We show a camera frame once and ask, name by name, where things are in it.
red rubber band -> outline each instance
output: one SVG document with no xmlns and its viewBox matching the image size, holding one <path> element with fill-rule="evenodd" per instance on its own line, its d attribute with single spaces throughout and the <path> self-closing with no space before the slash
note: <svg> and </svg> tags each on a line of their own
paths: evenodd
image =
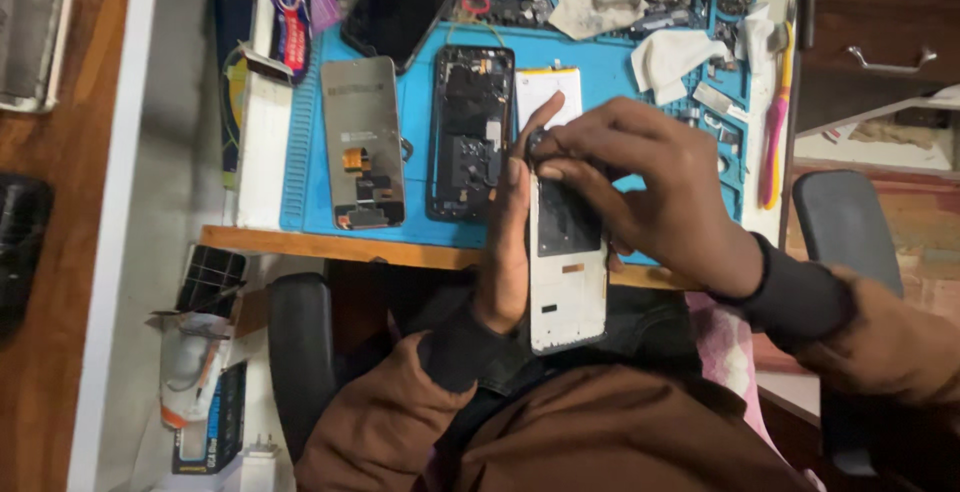
<svg viewBox="0 0 960 492">
<path fill-rule="evenodd" d="M 473 0 L 462 0 L 460 2 L 460 6 L 465 11 L 469 13 L 477 14 L 477 15 L 486 14 L 487 12 L 490 11 L 490 0 L 482 0 L 484 3 L 483 7 L 474 7 L 474 5 L 471 4 L 471 1 Z"/>
</svg>

brown jacket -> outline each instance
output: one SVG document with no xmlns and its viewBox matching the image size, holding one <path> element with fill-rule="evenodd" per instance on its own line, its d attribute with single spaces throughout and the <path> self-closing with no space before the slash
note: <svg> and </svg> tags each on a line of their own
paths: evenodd
<svg viewBox="0 0 960 492">
<path fill-rule="evenodd" d="M 801 349 L 836 388 L 960 412 L 960 328 L 920 313 L 879 283 L 851 282 L 858 315 Z M 474 389 L 451 394 L 421 369 L 417 343 L 342 389 L 295 467 L 305 490 L 410 490 Z M 811 490 L 742 420 L 722 387 L 624 366 L 559 375 L 489 419 L 455 490 Z"/>
</svg>

drawer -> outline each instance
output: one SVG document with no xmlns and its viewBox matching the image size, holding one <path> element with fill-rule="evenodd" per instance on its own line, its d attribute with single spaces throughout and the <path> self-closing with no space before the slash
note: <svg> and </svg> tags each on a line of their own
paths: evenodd
<svg viewBox="0 0 960 492">
<path fill-rule="evenodd" d="M 816 0 L 811 67 L 873 75 L 960 81 L 960 0 Z M 859 47 L 863 67 L 850 52 Z M 915 73 L 924 48 L 937 54 Z M 902 67 L 900 73 L 887 67 Z"/>
<path fill-rule="evenodd" d="M 813 47 L 803 54 L 804 63 L 812 67 L 960 83 L 960 44 L 956 43 L 960 9 L 818 2 L 814 37 Z M 848 50 L 852 46 L 860 48 L 870 66 L 864 67 Z M 910 72 L 920 63 L 924 48 L 935 52 L 936 58 Z"/>
</svg>

black phone screen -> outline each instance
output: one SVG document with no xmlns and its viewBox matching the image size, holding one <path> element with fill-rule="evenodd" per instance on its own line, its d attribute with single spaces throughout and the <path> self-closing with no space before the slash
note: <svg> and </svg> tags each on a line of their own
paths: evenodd
<svg viewBox="0 0 960 492">
<path fill-rule="evenodd" d="M 344 39 L 361 53 L 385 55 L 404 69 L 447 0 L 357 0 Z"/>
</svg>

metal drawer handle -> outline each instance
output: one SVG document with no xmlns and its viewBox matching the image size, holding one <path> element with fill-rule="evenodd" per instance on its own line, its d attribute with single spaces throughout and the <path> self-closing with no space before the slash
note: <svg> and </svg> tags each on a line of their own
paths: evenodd
<svg viewBox="0 0 960 492">
<path fill-rule="evenodd" d="M 920 68 L 923 65 L 926 65 L 930 61 L 937 59 L 937 52 L 931 50 L 927 46 L 923 46 L 923 54 L 919 56 L 919 61 L 916 66 L 894 66 L 893 64 L 870 64 L 867 62 L 867 59 L 863 57 L 863 52 L 860 51 L 860 46 L 847 46 L 847 53 L 852 53 L 854 57 L 860 62 L 860 67 L 864 70 L 875 70 L 877 72 L 893 72 L 894 74 L 916 74 L 920 72 Z"/>
</svg>

